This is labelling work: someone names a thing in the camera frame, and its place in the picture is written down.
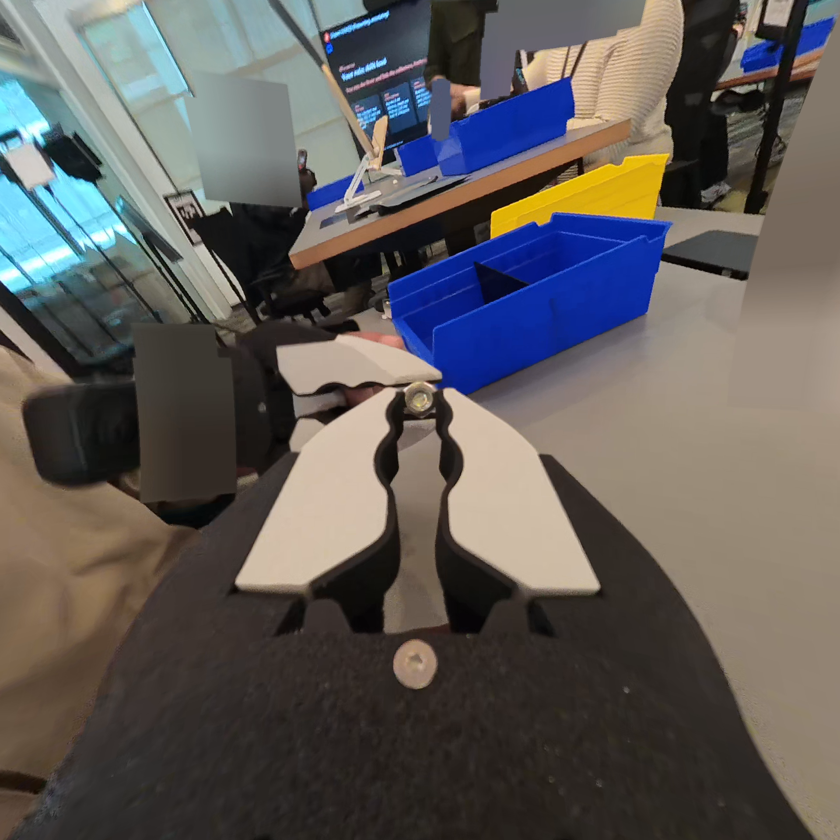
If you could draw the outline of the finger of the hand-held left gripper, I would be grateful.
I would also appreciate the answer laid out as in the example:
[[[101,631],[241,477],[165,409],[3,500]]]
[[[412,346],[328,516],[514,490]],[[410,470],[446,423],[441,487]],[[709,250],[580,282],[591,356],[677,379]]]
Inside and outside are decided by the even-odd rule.
[[[292,406],[296,422],[289,437],[289,449],[298,454],[347,408],[347,402],[344,396],[294,396]]]
[[[340,335],[324,342],[276,348],[280,376],[296,395],[374,385],[404,385],[411,366],[404,350]]]

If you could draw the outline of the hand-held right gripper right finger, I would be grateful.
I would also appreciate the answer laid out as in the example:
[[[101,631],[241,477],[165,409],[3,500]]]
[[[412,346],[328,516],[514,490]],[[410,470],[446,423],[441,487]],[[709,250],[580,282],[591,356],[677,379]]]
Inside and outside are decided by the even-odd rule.
[[[435,564],[448,611],[482,623],[503,601],[600,594],[538,450],[461,392],[438,392],[436,412],[445,486]]]

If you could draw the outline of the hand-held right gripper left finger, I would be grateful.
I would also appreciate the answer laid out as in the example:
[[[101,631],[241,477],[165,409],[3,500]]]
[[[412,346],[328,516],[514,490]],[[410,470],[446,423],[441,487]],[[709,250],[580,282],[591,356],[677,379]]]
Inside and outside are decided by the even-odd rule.
[[[392,482],[403,393],[379,392],[319,430],[235,578],[239,592],[333,600],[354,622],[381,610],[400,567]]]

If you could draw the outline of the blue divided storage bin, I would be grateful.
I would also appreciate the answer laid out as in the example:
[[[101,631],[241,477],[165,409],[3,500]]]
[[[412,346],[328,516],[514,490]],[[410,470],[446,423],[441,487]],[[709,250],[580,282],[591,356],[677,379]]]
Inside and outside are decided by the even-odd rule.
[[[465,394],[643,317],[669,221],[555,213],[388,287],[405,346]]]

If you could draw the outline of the brown wooden desk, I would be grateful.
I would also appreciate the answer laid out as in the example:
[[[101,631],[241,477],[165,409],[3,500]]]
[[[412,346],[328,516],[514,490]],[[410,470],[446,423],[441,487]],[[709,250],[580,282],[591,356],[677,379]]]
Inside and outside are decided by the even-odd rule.
[[[470,175],[465,181],[397,212],[321,227],[328,208],[308,217],[290,251],[297,269],[349,255],[418,249],[465,231],[491,214],[545,187],[586,157],[627,140],[631,122],[609,121],[573,129],[561,138],[526,150]]]

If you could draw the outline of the black white tag board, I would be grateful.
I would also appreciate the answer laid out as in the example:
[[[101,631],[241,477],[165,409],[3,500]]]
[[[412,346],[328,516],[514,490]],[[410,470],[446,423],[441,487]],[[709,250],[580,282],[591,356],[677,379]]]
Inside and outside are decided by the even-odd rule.
[[[206,213],[194,190],[171,192],[163,195],[163,200],[191,244],[203,245],[200,234],[195,230],[195,222],[197,219],[204,218]]]

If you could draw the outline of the black studio lamp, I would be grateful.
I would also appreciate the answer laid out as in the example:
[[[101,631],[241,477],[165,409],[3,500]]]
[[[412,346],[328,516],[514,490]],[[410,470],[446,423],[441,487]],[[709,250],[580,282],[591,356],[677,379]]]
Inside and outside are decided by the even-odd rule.
[[[79,133],[65,134],[56,127],[45,135],[43,148],[68,176],[94,185],[103,178],[102,161]]]

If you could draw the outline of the yellow storage bin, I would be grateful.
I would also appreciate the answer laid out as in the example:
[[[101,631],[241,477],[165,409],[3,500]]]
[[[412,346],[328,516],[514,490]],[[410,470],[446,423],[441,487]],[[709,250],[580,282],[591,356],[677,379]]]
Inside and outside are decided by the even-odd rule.
[[[669,162],[667,154],[632,155],[503,206],[490,217],[490,237],[526,224],[546,224],[555,214],[652,220]]]

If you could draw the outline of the computer monitor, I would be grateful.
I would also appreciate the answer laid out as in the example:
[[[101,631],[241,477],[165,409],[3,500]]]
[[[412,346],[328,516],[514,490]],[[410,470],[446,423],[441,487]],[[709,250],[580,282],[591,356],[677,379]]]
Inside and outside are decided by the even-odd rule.
[[[375,122],[388,118],[387,160],[427,132],[430,18],[428,1],[393,2],[320,32],[332,76],[365,134],[371,139]]]

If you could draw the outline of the white studio light panel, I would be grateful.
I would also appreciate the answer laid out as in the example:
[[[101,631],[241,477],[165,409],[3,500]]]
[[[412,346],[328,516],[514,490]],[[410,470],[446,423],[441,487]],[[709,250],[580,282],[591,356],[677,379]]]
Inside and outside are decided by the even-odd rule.
[[[53,164],[34,143],[23,143],[7,150],[4,159],[27,191],[47,186],[56,179]]]

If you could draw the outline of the dark flat tablet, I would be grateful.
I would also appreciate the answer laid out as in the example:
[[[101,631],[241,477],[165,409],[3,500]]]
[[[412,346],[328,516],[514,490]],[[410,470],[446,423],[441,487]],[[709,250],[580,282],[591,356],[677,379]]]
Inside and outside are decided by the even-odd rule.
[[[665,263],[709,274],[747,280],[759,237],[713,229],[666,247]]]

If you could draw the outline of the brown wooden table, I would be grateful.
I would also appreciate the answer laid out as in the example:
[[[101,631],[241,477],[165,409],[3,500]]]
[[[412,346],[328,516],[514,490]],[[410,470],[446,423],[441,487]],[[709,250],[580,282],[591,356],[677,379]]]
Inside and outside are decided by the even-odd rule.
[[[813,79],[816,74],[816,70],[819,67],[823,53],[824,49],[818,49],[811,53],[794,58],[791,68],[790,81],[798,82]],[[715,91],[725,91],[728,89],[758,85],[761,82],[777,78],[780,74],[780,70],[780,66],[774,66],[747,73],[739,77],[724,79],[716,85]]]

